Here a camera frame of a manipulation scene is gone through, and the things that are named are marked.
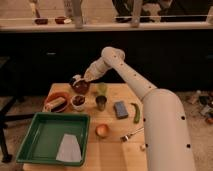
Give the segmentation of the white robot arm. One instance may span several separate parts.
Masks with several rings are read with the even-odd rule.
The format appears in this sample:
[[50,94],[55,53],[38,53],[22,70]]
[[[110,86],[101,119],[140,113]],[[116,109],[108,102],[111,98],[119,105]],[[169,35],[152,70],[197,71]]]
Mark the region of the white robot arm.
[[105,47],[87,68],[85,81],[97,80],[113,68],[142,102],[148,171],[196,171],[181,100],[172,91],[157,88],[124,59],[123,50]]

